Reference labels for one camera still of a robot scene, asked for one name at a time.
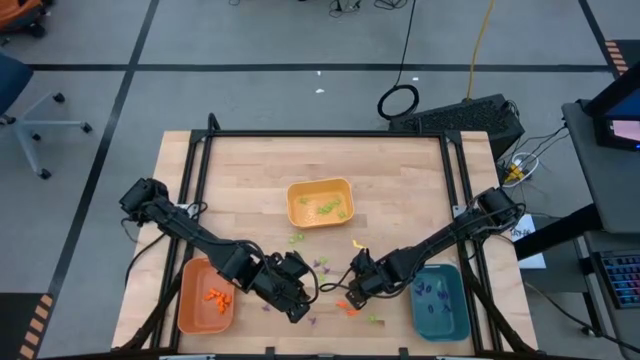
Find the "black metal frame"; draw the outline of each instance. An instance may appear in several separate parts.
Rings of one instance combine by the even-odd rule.
[[[465,196],[465,201],[468,202],[473,197],[472,191],[471,191],[471,183],[469,180],[469,173],[467,170],[466,160],[464,156],[464,149],[462,147],[462,140],[461,140],[459,131],[424,132],[422,131],[422,129],[419,129],[419,131],[416,133],[416,132],[388,132],[388,131],[360,131],[360,130],[352,130],[352,131],[221,130],[217,120],[215,119],[215,116],[213,116],[213,114],[210,114],[209,127],[207,130],[191,131],[191,136],[189,139],[189,147],[187,150],[187,158],[185,161],[185,168],[182,176],[182,184],[180,186],[180,193],[178,197],[179,203],[185,203],[187,201],[189,184],[191,182],[191,173],[193,171],[193,166],[195,161],[196,148],[198,146],[198,143],[204,139],[204,149],[203,149],[202,158],[200,162],[198,181],[196,184],[196,193],[194,196],[194,202],[197,203],[202,201],[204,196],[204,187],[205,187],[205,182],[207,177],[207,170],[208,170],[208,165],[210,160],[210,153],[211,153],[213,138],[218,136],[220,137],[423,137],[423,138],[438,139],[440,142],[440,150],[442,153],[444,176],[445,176],[445,182],[447,184],[447,193],[448,193],[449,202],[450,202],[450,210],[452,212],[452,217],[453,217],[454,216],[453,207],[458,205],[458,201],[456,196],[456,189],[455,189],[455,182],[453,177],[453,170],[451,166],[451,160],[449,157],[448,141],[450,140],[453,142],[456,150],[456,157],[458,160],[458,167],[460,168],[460,177],[461,177],[462,188]],[[169,251],[167,253],[166,265],[163,273],[162,289],[160,292],[160,297],[166,295],[169,285],[171,283],[171,280],[173,279],[174,266],[177,260],[176,257],[178,252],[179,241],[180,239],[173,239],[173,238],[171,239]],[[474,250],[477,252],[477,255],[475,257],[477,261],[477,268],[478,268],[478,273],[480,277],[480,282],[484,290],[487,292],[487,294],[489,294],[489,296],[492,297],[491,285],[489,283],[489,275],[488,275],[486,259],[484,257],[484,252],[482,250],[482,247],[479,244],[476,243],[474,244],[474,246],[475,246]],[[458,247],[458,256],[459,256],[460,266],[469,266],[467,261],[468,254],[467,254],[466,245],[463,243],[458,243],[457,247]],[[193,256],[193,247],[187,245],[181,266],[183,267],[185,263],[192,258],[192,256]],[[482,332],[479,325],[476,301],[475,301],[473,292],[468,287],[468,284],[465,283],[464,287],[465,287],[465,296],[467,298],[467,310],[469,313],[469,320],[471,324],[471,338],[473,342],[474,352],[478,354],[484,351],[484,349],[483,349]],[[179,306],[179,300],[176,303],[176,309],[178,306]],[[490,318],[487,318],[487,321],[489,324],[489,329],[490,329],[489,335],[491,336],[493,351],[502,351],[501,336],[497,328],[495,327],[495,324],[493,323],[493,321]],[[163,321],[160,320],[159,324],[157,325],[152,335],[152,341],[150,344],[150,347],[152,349],[159,348],[163,325],[164,325]],[[171,329],[171,341],[170,341],[169,349],[175,351],[176,354],[178,351],[179,339],[180,339],[180,331],[177,328],[177,317],[174,317],[173,326]],[[269,357],[269,353],[271,353],[272,356],[275,356],[275,349],[267,348],[266,350],[267,350],[266,351],[267,357]],[[433,356],[426,356],[426,357],[425,356],[409,356],[408,350],[406,348],[400,348],[398,350],[401,358],[407,358],[407,359],[408,358],[411,358],[411,359],[434,359],[435,358]],[[255,354],[254,355],[249,355],[249,354],[218,355],[217,357],[235,358],[236,356],[242,357],[242,358],[256,358],[256,359],[265,358],[265,355],[255,355]],[[287,358],[292,358],[292,359],[298,358],[298,357],[308,358],[308,356],[309,355],[299,355],[299,356],[291,355],[291,356],[287,356]],[[362,356],[339,356],[339,357],[343,359],[348,358],[348,359],[354,359],[354,360],[359,358],[365,358]],[[396,359],[397,356],[389,356],[389,357],[382,356],[382,357],[376,357],[376,358]]]

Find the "wooden table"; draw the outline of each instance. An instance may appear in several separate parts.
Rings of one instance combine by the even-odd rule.
[[[462,135],[473,192],[496,186],[487,135]],[[167,185],[174,202],[188,139],[189,132],[165,133],[153,175]],[[190,201],[195,192],[199,151]],[[457,178],[453,147],[450,153]],[[216,137],[204,194],[209,208],[200,223],[223,238],[252,239],[265,253],[291,251],[288,239],[298,230],[287,218],[287,187],[297,181],[331,177],[343,177],[352,184],[355,216],[344,226],[302,231],[305,240],[295,245],[308,263],[321,256],[329,259],[329,282],[339,280],[357,253],[352,239],[379,258],[392,249],[416,244],[452,220],[437,139]],[[459,179],[457,194],[462,203]],[[154,224],[146,225],[140,232],[137,251],[158,234]],[[131,272],[114,346],[129,340],[155,306],[168,243],[163,240],[142,256]],[[496,305],[525,342],[537,347],[513,245],[495,237],[484,247]],[[195,256],[203,254],[196,251]],[[455,246],[428,263],[457,266]],[[311,277],[305,276],[303,281],[307,293],[313,293]],[[298,324],[290,324],[278,311],[264,311],[265,303],[253,293],[236,294],[231,327],[215,335],[183,334],[180,353],[264,354],[265,347],[274,346],[277,354],[393,355],[398,354],[399,347],[407,347],[411,355],[473,354],[470,338],[450,343],[422,339],[413,330],[407,291],[391,300],[371,299],[356,317],[347,317],[335,305],[344,300],[344,290],[321,293]],[[490,349],[486,314],[479,302],[477,305],[483,343]],[[166,313],[162,345],[169,342],[173,308],[170,306]],[[372,314],[384,320],[384,325],[371,324],[367,317]],[[317,319],[315,325],[309,321],[312,317]]]

